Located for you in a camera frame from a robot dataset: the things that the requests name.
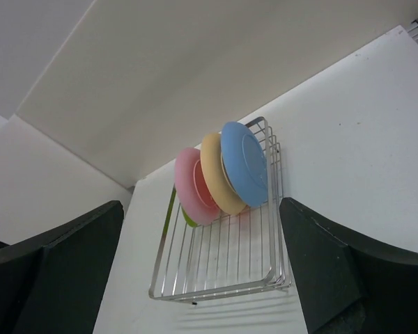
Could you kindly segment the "beige plate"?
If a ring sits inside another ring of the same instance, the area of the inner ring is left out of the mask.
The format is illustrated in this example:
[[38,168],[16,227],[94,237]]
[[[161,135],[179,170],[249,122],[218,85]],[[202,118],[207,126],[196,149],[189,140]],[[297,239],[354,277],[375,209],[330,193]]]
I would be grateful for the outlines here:
[[207,188],[217,206],[229,215],[239,214],[247,205],[234,191],[224,170],[221,134],[211,133],[203,137],[200,160]]

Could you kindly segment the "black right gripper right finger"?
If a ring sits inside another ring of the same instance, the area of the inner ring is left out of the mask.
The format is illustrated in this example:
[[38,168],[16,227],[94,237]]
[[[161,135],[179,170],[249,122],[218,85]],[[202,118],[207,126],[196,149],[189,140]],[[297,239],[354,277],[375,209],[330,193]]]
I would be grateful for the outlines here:
[[293,198],[281,201],[279,213],[309,333],[418,333],[418,253]]

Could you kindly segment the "blue plate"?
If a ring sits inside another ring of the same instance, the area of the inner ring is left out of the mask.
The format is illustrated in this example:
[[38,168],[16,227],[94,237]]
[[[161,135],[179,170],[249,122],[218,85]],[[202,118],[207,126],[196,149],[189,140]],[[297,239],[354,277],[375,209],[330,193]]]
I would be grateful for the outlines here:
[[250,207],[268,200],[267,160],[254,133],[239,122],[227,122],[221,132],[221,149],[229,181]]

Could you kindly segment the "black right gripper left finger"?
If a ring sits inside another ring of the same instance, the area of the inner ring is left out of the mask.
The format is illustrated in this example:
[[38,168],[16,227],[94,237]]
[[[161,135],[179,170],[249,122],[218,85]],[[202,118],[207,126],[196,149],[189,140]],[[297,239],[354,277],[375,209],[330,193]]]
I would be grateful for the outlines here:
[[112,200],[16,244],[0,241],[0,333],[92,333],[123,221]]

